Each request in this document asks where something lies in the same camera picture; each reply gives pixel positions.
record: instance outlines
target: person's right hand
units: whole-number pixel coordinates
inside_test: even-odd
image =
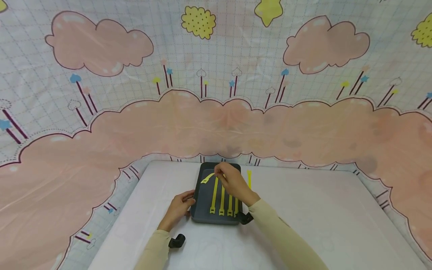
[[[231,164],[221,162],[216,165],[215,175],[221,180],[223,187],[229,195],[241,200],[248,207],[261,199],[258,194],[250,190],[241,173]]]

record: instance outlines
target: white tabletop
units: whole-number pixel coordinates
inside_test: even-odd
[[[200,163],[149,164],[90,270],[133,269],[174,195],[194,189]],[[242,166],[252,189],[272,205],[329,269],[426,269],[361,181],[352,173]],[[166,269],[284,269],[252,221],[218,226],[182,220],[186,236]]]

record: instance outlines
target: grid pattern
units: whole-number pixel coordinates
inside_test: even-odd
[[[87,123],[96,117],[86,110],[77,85],[69,78],[78,74],[81,85],[91,89],[98,111],[121,110],[125,105],[141,99],[157,100],[154,77],[161,78],[161,91],[166,90],[160,60],[167,60],[173,69],[173,86],[200,94],[198,70],[205,72],[208,97],[222,102],[229,100],[229,81],[233,71],[241,70],[237,96],[248,100],[253,107],[264,108],[268,94],[276,91],[281,71],[289,69],[289,84],[282,103],[293,105],[303,100],[322,100],[334,103],[341,82],[353,85],[362,67],[369,65],[369,81],[359,95],[378,104],[388,91],[390,81],[401,78],[396,94],[387,105],[401,111],[415,110],[430,92],[432,85],[432,54],[411,40],[417,24],[432,12],[429,0],[292,0],[282,1],[284,14],[265,28],[254,14],[257,0],[237,1],[168,1],[168,0],[6,0],[9,9],[0,14],[0,98],[12,103],[7,109],[16,123],[28,135],[17,144],[6,132],[0,133],[0,163],[14,161],[19,151],[40,136],[51,133],[74,134],[83,130],[80,118],[68,109],[71,100],[81,101],[81,113]],[[216,15],[216,27],[210,40],[201,40],[181,27],[181,15],[186,5],[202,6]],[[100,77],[87,69],[62,68],[54,59],[52,48],[44,37],[51,34],[53,17],[63,10],[77,11],[97,23],[112,19],[126,30],[145,32],[154,44],[154,52],[144,58],[139,67],[125,67],[114,77]],[[295,35],[308,20],[326,15],[332,25],[350,21],[357,32],[366,32],[371,39],[365,55],[351,60],[343,67],[327,67],[318,74],[302,74],[298,67],[287,67],[283,62],[286,39]],[[341,97],[348,95],[345,90]],[[424,111],[432,116],[432,105]],[[219,161],[209,157],[206,161]],[[142,172],[153,159],[168,160],[167,155],[151,155],[142,159],[137,168]],[[249,163],[248,156],[235,162]],[[269,166],[285,166],[272,159],[263,160]],[[110,201],[122,207],[134,183],[125,176],[117,180]],[[369,189],[371,193],[377,187]],[[405,219],[392,219],[406,239]],[[95,210],[84,229],[98,236],[95,246],[87,250],[73,241],[62,269],[86,269],[106,237],[115,218],[107,216],[103,206]]]

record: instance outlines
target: printed fabric backdrop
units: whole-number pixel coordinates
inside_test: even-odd
[[[0,269],[87,269],[156,159],[350,171],[432,269],[430,0],[0,12]]]

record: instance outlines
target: long sleeve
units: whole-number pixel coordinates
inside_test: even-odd
[[[169,233],[156,230],[144,248],[134,270],[162,270],[168,260]]]
[[[318,254],[264,200],[249,207],[249,212],[290,270],[328,270]]]

